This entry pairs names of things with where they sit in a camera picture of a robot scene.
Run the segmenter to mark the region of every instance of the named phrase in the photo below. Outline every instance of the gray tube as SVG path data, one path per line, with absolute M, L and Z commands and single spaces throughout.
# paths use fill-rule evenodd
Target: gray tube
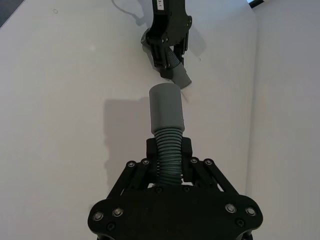
M 151 132 L 166 128 L 185 130 L 181 90 L 172 83 L 162 83 L 151 88 L 150 115 Z
M 182 184 L 182 135 L 185 130 L 180 88 L 172 83 L 149 92 L 151 131 L 157 147 L 157 185 Z

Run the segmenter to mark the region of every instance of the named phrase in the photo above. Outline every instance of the white wall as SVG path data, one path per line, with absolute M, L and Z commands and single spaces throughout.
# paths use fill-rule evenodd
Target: white wall
M 273 0 L 258 20 L 247 193 L 259 240 L 320 238 L 320 1 Z
M 152 1 L 115 2 L 131 14 L 111 0 L 26 0 L 0 29 L 1 240 L 95 239 L 90 208 L 145 157 L 148 92 L 166 82 L 140 44 Z M 243 193 L 256 19 L 245 0 L 186 2 L 185 136 Z

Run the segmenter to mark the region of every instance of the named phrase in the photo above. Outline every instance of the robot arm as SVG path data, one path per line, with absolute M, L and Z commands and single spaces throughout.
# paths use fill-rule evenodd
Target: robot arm
M 151 51 L 161 77 L 183 89 L 191 83 L 183 55 L 188 50 L 192 17 L 186 13 L 185 0 L 152 0 L 152 4 L 153 23 L 142 36 L 141 43 Z
M 180 88 L 153 87 L 150 111 L 146 158 L 129 161 L 107 199 L 93 206 L 90 230 L 98 240 L 252 240 L 262 212 L 213 160 L 193 156 L 182 137 Z

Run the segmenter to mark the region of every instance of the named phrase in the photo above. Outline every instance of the black mechanical linkage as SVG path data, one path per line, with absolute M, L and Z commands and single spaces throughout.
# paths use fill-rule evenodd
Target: black mechanical linkage
M 212 159 L 193 157 L 189 138 L 182 139 L 182 172 L 191 185 L 151 185 L 156 140 L 146 145 L 147 158 L 129 161 L 107 199 L 90 211 L 88 225 L 99 240 L 253 239 L 263 221 L 259 206 L 238 194 Z

